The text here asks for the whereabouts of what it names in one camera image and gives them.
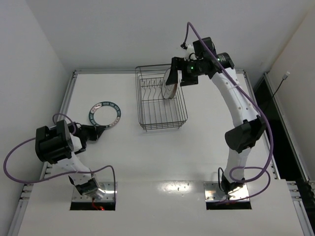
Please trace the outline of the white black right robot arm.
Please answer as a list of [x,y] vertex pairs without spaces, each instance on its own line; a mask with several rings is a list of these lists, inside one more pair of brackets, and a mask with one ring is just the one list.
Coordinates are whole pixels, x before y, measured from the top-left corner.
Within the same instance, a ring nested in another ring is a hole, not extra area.
[[162,96],[164,99],[172,99],[177,86],[197,85],[201,75],[207,75],[217,87],[226,102],[234,125],[224,136],[229,155],[221,177],[220,189],[228,193],[243,185],[248,155],[266,129],[266,122],[239,91],[241,87],[229,54],[217,54],[211,38],[203,40],[209,51],[204,49],[200,41],[181,45],[186,54],[183,58],[172,58],[171,66],[162,81]]

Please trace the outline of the white plate with black rings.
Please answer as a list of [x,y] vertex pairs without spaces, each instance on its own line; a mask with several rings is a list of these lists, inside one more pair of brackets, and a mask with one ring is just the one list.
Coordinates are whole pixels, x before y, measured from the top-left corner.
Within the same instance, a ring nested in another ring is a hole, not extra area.
[[166,81],[170,74],[170,68],[166,70],[163,80],[162,80],[162,86],[161,86],[161,94],[164,99],[169,99],[170,90],[172,89],[172,85],[166,85]]

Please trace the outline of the orange patterned white plate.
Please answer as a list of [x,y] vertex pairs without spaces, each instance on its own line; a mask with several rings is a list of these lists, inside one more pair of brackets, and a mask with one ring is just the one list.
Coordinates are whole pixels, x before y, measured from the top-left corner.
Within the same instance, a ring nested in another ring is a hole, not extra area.
[[172,89],[170,90],[169,99],[173,99],[174,96],[176,95],[177,86],[178,86],[178,84],[173,84],[172,85]]

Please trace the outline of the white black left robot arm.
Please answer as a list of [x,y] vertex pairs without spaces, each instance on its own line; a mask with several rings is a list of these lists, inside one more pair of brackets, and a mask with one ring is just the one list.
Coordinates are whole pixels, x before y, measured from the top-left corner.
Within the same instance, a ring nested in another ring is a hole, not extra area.
[[86,150],[88,141],[97,141],[104,131],[105,126],[67,124],[60,120],[54,127],[44,126],[36,130],[35,152],[40,161],[70,172],[69,181],[80,195],[100,200],[105,190],[77,154]]

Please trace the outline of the green rimmed white plate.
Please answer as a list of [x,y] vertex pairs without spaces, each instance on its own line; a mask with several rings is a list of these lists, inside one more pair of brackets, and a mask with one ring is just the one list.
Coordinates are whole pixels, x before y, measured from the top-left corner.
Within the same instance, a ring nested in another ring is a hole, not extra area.
[[120,107],[111,101],[102,101],[92,106],[88,119],[94,126],[104,126],[105,129],[114,127],[121,119]]

